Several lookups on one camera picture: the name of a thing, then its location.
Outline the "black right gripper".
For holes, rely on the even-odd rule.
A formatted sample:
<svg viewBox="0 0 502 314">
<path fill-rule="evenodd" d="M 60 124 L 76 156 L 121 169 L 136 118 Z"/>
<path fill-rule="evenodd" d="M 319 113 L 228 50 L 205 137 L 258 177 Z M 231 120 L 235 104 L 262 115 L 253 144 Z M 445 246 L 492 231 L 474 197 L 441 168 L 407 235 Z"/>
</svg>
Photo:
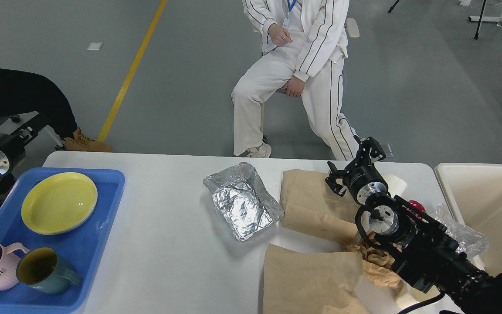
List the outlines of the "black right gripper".
<svg viewBox="0 0 502 314">
<path fill-rule="evenodd" d="M 351 165 L 339 170 L 332 161 L 328 161 L 329 172 L 325 182 L 336 195 L 343 197 L 349 190 L 356 203 L 365 205 L 371 195 L 388 194 L 388 183 L 374 166 L 375 162 L 384 160 L 387 154 L 372 137 L 354 135 L 354 139 L 359 148 Z"/>
</svg>

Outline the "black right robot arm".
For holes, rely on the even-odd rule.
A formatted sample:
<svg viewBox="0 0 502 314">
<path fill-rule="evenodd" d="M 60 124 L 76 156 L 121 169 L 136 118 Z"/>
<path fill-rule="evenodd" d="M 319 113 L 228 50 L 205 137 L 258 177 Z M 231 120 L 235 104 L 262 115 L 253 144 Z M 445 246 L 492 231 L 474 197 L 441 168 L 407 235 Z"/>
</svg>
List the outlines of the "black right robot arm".
<svg viewBox="0 0 502 314">
<path fill-rule="evenodd" d="M 386 155 L 372 137 L 354 136 L 359 148 L 342 170 L 329 162 L 326 183 L 333 193 L 348 191 L 359 205 L 355 225 L 364 242 L 394 258 L 392 271 L 421 292 L 436 287 L 436 297 L 402 310 L 403 314 L 448 295 L 466 314 L 502 314 L 502 273 L 490 276 L 456 250 L 446 226 L 395 195 L 375 168 Z"/>
</svg>

